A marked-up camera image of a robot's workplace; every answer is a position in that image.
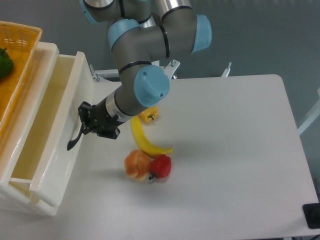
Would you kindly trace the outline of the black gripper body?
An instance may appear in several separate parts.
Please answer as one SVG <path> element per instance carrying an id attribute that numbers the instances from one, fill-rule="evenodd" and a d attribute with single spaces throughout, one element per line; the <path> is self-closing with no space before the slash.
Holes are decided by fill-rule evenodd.
<path id="1" fill-rule="evenodd" d="M 118 126 L 119 116 L 111 116 L 106 108 L 106 100 L 102 100 L 96 105 L 90 107 L 88 112 L 88 128 L 91 132 L 96 133 L 98 137 L 117 139 L 120 130 Z"/>

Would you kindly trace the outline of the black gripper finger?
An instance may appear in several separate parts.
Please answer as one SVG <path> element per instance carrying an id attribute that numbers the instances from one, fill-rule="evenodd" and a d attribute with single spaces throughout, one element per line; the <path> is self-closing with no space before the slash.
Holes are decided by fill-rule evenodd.
<path id="1" fill-rule="evenodd" d="M 78 115 L 80 118 L 80 121 L 82 123 L 88 123 L 90 122 L 90 109 L 92 105 L 89 104 L 86 101 L 83 101 L 80 106 L 78 107 Z"/>
<path id="2" fill-rule="evenodd" d="M 93 133 L 94 132 L 94 124 L 93 123 L 85 123 L 85 122 L 82 122 L 81 123 L 81 133 L 83 135 L 87 135 L 89 133 Z"/>

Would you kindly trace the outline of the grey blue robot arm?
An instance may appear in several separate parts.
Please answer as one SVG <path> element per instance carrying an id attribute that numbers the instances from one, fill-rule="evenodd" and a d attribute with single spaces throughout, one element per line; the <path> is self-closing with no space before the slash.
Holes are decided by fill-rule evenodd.
<path id="1" fill-rule="evenodd" d="M 112 21 L 107 37 L 121 86 L 101 102 L 79 106 L 80 134 L 116 139 L 119 126 L 166 97 L 169 77 L 155 61 L 206 49 L 209 19 L 188 0 L 82 0 L 91 23 Z"/>

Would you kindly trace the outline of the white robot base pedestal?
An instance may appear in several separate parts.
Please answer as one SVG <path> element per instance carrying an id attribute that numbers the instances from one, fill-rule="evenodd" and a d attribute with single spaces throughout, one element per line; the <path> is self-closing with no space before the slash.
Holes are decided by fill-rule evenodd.
<path id="1" fill-rule="evenodd" d="M 181 65 L 179 61 L 173 59 L 169 62 L 167 66 L 161 66 L 159 60 L 153 61 L 152 64 L 160 67 L 170 80 L 178 78 L 176 75 L 176 71 Z M 120 82 L 120 77 L 117 69 L 95 70 L 93 65 L 89 64 L 89 70 L 91 72 L 92 79 L 96 82 Z"/>

